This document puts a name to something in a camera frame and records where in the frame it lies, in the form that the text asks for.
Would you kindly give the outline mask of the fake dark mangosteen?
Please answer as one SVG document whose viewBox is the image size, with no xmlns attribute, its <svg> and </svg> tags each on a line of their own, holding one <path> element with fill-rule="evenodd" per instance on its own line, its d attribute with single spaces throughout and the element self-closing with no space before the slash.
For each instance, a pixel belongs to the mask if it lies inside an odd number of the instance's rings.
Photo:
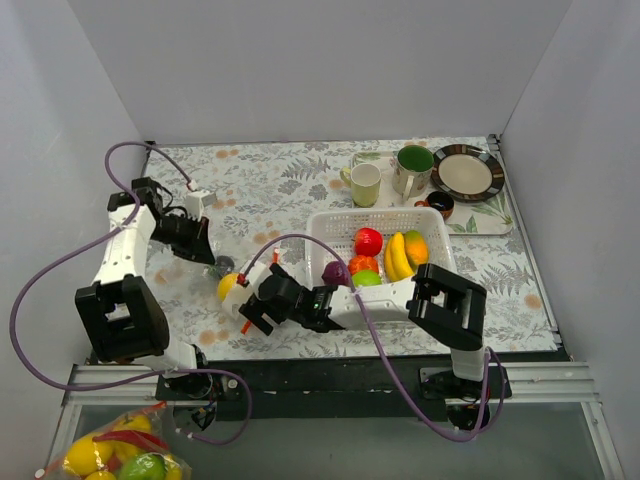
<svg viewBox="0 0 640 480">
<path fill-rule="evenodd" d="M 214 265 L 214 270 L 221 276 L 225 276 L 235 271 L 234 260 L 226 255 L 218 255 Z"/>
</svg>

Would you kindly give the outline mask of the fake yellow lemon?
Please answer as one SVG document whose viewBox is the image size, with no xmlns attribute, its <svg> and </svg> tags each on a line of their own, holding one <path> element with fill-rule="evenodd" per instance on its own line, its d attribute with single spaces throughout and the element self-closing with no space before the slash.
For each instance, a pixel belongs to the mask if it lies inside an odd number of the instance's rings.
<svg viewBox="0 0 640 480">
<path fill-rule="evenodd" d="M 234 288 L 237 284 L 239 274 L 236 272 L 229 273 L 225 275 L 218 283 L 217 286 L 217 297 L 220 302 L 223 302 L 228 296 L 229 292 Z"/>
</svg>

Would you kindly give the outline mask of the zip bag of fake fruit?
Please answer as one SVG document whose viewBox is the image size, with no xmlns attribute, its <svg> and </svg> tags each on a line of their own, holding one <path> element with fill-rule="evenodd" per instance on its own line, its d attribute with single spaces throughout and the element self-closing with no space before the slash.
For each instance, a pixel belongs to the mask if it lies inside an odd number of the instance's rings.
<svg viewBox="0 0 640 480">
<path fill-rule="evenodd" d="M 219 255 L 213 265 L 198 265 L 176 259 L 159 269 L 154 280 L 161 305 L 178 327 L 178 310 L 186 322 L 200 315 L 233 321 L 243 332 L 251 328 L 266 335 L 276 327 L 278 308 L 259 298 L 259 284 L 272 274 L 272 266 L 284 265 L 284 239 L 253 253 L 240 243 L 232 256 Z"/>
</svg>

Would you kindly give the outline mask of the fake orange pumpkin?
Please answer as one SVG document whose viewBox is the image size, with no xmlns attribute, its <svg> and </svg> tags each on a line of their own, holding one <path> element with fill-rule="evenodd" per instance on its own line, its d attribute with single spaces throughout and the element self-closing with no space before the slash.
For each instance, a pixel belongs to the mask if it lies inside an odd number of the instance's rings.
<svg viewBox="0 0 640 480">
<path fill-rule="evenodd" d="M 348 270 L 352 276 L 364 270 L 369 270 L 378 274 L 379 265 L 375 257 L 357 255 L 349 261 Z"/>
</svg>

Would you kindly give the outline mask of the fake green apple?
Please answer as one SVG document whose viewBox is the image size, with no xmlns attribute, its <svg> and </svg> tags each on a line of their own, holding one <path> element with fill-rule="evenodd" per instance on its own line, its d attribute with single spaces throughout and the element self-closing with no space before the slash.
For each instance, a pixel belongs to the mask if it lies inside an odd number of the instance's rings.
<svg viewBox="0 0 640 480">
<path fill-rule="evenodd" d="M 373 270 L 360 270 L 352 276 L 355 287 L 378 286 L 382 284 L 381 276 Z"/>
</svg>

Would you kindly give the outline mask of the fake red apple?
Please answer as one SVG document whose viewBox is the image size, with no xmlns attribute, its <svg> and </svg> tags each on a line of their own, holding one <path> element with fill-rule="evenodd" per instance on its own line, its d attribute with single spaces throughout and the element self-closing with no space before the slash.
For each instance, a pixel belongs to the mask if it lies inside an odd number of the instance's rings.
<svg viewBox="0 0 640 480">
<path fill-rule="evenodd" d="M 384 244 L 380 232 L 372 228 L 361 228 L 354 236 L 354 252 L 356 255 L 376 257 Z"/>
</svg>

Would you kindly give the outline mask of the fake banana bunch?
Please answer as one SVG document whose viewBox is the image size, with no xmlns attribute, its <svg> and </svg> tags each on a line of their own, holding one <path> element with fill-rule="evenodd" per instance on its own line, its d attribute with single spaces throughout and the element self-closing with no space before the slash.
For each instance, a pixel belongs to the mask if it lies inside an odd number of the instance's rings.
<svg viewBox="0 0 640 480">
<path fill-rule="evenodd" d="M 387 278 L 397 282 L 414 275 L 414 268 L 409 263 L 405 252 L 405 239 L 401 232 L 396 232 L 387 242 L 384 252 L 384 268 Z"/>
</svg>

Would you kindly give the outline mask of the fake mango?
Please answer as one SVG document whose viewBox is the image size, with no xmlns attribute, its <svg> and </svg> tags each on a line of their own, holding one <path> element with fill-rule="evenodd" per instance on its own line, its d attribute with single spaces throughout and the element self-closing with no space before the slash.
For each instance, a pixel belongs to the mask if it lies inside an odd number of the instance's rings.
<svg viewBox="0 0 640 480">
<path fill-rule="evenodd" d="M 428 245 L 422 234 L 416 230 L 404 233 L 404 249 L 408 262 L 414 269 L 429 260 Z"/>
</svg>

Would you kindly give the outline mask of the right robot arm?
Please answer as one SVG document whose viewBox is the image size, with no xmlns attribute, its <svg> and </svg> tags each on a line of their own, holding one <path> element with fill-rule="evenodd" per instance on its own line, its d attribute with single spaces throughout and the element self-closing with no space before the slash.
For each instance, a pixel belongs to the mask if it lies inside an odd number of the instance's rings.
<svg viewBox="0 0 640 480">
<path fill-rule="evenodd" d="M 232 312 L 265 335 L 286 321 L 316 333 L 382 323 L 411 323 L 450 350 L 452 368 L 426 380 L 430 397 L 478 399 L 490 394 L 485 364 L 484 287 L 434 264 L 392 283 L 307 288 L 277 264 L 257 263 L 228 299 Z"/>
</svg>

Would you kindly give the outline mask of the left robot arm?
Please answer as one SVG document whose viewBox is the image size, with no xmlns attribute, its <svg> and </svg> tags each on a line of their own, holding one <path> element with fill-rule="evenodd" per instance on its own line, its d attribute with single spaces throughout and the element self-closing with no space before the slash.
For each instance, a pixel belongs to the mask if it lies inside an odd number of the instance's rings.
<svg viewBox="0 0 640 480">
<path fill-rule="evenodd" d="M 206 358 L 198 347 L 171 335 L 145 270 L 152 241 L 182 260 L 214 265 L 204 210 L 216 197 L 191 191 L 173 208 L 163 204 L 160 183 L 149 177 L 133 180 L 131 188 L 109 198 L 109 224 L 116 234 L 106 244 L 92 284 L 77 290 L 76 309 L 101 362 L 139 362 L 161 371 L 171 390 L 193 400 L 207 398 L 214 379 L 204 369 Z"/>
</svg>

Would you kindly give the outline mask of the floral table mat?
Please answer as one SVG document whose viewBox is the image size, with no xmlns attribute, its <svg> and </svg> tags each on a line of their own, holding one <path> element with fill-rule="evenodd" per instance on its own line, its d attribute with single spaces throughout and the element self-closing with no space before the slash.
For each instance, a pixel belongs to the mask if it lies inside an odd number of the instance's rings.
<svg viewBox="0 0 640 480">
<path fill-rule="evenodd" d="M 183 200 L 186 177 L 216 194 L 217 202 L 207 212 L 215 252 L 232 256 L 242 243 L 256 253 L 266 241 L 282 237 L 284 267 L 303 279 L 305 244 L 300 234 L 308 219 L 352 204 L 341 170 L 351 165 L 357 152 L 401 147 L 398 140 L 173 146 L 151 153 L 145 172 L 168 189 L 174 204 Z M 514 226 L 504 235 L 450 234 L 456 265 L 462 275 L 487 289 L 485 339 L 490 347 L 500 353 L 555 353 L 561 344 L 558 329 L 512 210 L 511 215 Z M 176 259 L 163 245 L 149 248 L 147 280 L 160 305 L 154 277 Z M 253 328 L 243 332 L 235 322 L 213 316 L 198 315 L 186 322 L 183 312 L 178 310 L 178 327 L 167 317 L 173 336 L 198 345 L 212 360 L 365 357 L 379 350 L 392 356 L 443 352 L 411 325 L 383 327 L 372 338 L 365 328 L 317 334 L 290 322 L 266 336 Z"/>
</svg>

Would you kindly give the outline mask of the cream mug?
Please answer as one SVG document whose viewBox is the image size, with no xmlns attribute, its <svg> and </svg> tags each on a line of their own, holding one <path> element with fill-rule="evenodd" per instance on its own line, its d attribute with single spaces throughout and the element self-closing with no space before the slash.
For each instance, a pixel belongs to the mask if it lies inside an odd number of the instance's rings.
<svg viewBox="0 0 640 480">
<path fill-rule="evenodd" d="M 351 191 L 353 203 L 362 208 L 375 205 L 381 184 L 381 171 L 371 163 L 361 163 L 353 167 L 344 167 L 340 177 Z"/>
</svg>

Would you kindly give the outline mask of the small brown cup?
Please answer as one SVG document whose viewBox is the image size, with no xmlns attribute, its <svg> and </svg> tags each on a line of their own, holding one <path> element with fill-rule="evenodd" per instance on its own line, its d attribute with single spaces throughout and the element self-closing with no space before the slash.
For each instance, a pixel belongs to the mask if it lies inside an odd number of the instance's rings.
<svg viewBox="0 0 640 480">
<path fill-rule="evenodd" d="M 455 201 L 445 192 L 433 191 L 429 193 L 424 200 L 416 201 L 414 206 L 433 208 L 441 214 L 444 221 L 447 221 L 454 211 Z"/>
</svg>

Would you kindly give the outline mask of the green inside floral mug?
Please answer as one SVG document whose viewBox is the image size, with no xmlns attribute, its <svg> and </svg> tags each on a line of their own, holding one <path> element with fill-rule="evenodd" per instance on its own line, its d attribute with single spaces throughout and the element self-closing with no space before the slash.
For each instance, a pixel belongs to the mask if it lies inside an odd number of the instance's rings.
<svg viewBox="0 0 640 480">
<path fill-rule="evenodd" d="M 431 179 L 434 156 L 420 145 L 400 149 L 394 158 L 392 187 L 403 202 L 423 194 Z"/>
</svg>

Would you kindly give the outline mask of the floral serving tray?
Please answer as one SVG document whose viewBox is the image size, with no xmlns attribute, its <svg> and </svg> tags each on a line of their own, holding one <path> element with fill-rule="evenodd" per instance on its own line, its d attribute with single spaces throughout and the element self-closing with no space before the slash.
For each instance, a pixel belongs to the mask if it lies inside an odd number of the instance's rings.
<svg viewBox="0 0 640 480">
<path fill-rule="evenodd" d="M 372 163 L 381 172 L 375 208 L 413 207 L 416 201 L 423 201 L 430 193 L 437 191 L 433 182 L 429 181 L 421 195 L 404 201 L 392 187 L 395 154 L 396 151 L 360 151 L 352 157 L 351 167 Z M 504 235 L 512 230 L 514 221 L 505 191 L 502 190 L 492 199 L 479 203 L 455 200 L 453 212 L 445 220 L 445 225 L 451 235 Z"/>
</svg>

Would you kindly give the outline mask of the striped rim plate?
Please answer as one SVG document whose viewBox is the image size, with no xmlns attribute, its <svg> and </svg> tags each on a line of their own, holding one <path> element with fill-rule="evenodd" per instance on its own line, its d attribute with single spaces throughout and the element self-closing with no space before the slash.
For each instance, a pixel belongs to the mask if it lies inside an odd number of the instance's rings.
<svg viewBox="0 0 640 480">
<path fill-rule="evenodd" d="M 434 154 L 434 186 L 463 203 L 479 203 L 498 195 L 505 172 L 489 152 L 467 144 L 452 144 Z"/>
</svg>

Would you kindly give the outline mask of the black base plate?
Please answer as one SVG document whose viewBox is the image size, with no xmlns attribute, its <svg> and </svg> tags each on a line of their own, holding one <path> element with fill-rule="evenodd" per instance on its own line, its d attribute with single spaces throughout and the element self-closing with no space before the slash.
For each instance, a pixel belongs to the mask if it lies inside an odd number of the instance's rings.
<svg viewBox="0 0 640 480">
<path fill-rule="evenodd" d="M 396 356 L 386 369 L 380 358 L 288 359 L 213 362 L 211 368 L 237 374 L 235 388 L 217 385 L 214 396 L 221 421 L 239 421 L 253 399 L 255 419 L 411 417 L 413 411 L 393 382 L 399 377 L 411 399 L 432 421 L 457 419 L 457 397 L 436 393 L 431 376 L 450 373 L 443 355 Z"/>
</svg>

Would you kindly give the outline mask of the aluminium front rail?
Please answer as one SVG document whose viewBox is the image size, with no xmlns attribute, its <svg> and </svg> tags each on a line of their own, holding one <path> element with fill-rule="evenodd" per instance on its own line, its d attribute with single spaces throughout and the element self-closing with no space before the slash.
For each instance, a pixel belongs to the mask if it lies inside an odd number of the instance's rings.
<svg viewBox="0 0 640 480">
<path fill-rule="evenodd" d="M 584 362 L 516 362 L 506 369 L 512 397 L 516 403 L 590 403 L 598 402 L 595 381 Z M 141 366 L 79 366 L 72 370 L 73 386 L 96 386 L 113 383 L 148 373 Z M 105 390 L 67 392 L 63 402 L 98 404 L 155 403 L 159 390 L 158 379 L 149 377 Z"/>
</svg>

